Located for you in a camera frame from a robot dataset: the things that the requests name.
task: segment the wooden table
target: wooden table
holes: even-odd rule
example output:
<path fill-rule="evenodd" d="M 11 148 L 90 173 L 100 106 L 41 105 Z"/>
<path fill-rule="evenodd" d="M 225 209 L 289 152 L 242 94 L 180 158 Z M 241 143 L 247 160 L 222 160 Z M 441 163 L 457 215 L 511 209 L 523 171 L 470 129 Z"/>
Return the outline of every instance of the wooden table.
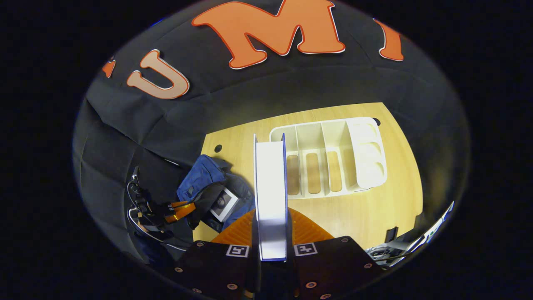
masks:
<path fill-rule="evenodd" d="M 254 186 L 253 134 L 269 141 L 274 127 L 306 122 L 369 116 L 379 119 L 387 162 L 387 181 L 350 195 L 315 199 L 289 199 L 289 207 L 306 215 L 334 237 L 349 235 L 363 249 L 385 242 L 386 232 L 398 227 L 398 236 L 411 230 L 422 212 L 422 184 L 413 152 L 400 126 L 383 103 L 326 107 L 275 116 L 206 135 L 202 154 L 233 164 L 232 173 Z M 222 150 L 215 152 L 215 146 Z M 216 231 L 200 223 L 194 240 L 210 241 Z"/>

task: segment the small framed photo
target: small framed photo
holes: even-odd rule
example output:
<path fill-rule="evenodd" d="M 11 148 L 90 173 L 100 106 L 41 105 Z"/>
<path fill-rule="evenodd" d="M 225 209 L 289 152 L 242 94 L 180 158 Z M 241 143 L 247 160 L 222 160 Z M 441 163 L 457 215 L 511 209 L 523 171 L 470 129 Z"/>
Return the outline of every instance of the small framed photo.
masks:
<path fill-rule="evenodd" d="M 217 220 L 225 222 L 233 212 L 237 200 L 239 200 L 237 196 L 227 188 L 224 188 L 215 203 L 213 203 L 213 206 L 211 206 L 210 212 Z"/>

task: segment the white organizer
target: white organizer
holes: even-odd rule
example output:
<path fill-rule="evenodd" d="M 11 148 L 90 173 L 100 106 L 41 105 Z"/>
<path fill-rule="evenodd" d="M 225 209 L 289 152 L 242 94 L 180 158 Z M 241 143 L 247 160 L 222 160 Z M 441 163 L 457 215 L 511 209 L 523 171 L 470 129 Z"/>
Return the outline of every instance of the white organizer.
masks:
<path fill-rule="evenodd" d="M 270 141 L 280 141 L 283 133 L 289 199 L 346 195 L 387 180 L 383 142 L 371 117 L 276 127 Z"/>

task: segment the screw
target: screw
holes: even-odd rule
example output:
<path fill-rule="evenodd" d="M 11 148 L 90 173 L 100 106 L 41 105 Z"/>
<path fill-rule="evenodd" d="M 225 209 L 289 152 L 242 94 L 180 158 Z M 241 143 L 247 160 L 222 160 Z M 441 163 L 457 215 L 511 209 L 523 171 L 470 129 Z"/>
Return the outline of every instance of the screw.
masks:
<path fill-rule="evenodd" d="M 316 286 L 317 286 L 317 283 L 314 282 L 314 281 L 308 282 L 308 283 L 305 285 L 305 287 L 308 288 L 308 289 L 312 289 L 312 288 L 314 288 L 314 287 L 316 287 Z"/>

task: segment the letter m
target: letter m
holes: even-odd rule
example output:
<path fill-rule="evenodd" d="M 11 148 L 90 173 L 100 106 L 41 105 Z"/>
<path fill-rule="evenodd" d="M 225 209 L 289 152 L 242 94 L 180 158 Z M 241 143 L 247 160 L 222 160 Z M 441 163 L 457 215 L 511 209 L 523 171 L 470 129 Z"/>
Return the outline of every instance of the letter m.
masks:
<path fill-rule="evenodd" d="M 250 36 L 285 56 L 299 28 L 301 52 L 343 52 L 346 46 L 338 39 L 331 12 L 334 6 L 327 0 L 284 0 L 278 14 L 273 15 L 250 4 L 228 2 L 203 12 L 193 19 L 192 25 L 210 26 L 233 56 L 230 67 L 242 69 L 267 59 L 266 52 L 252 46 Z"/>

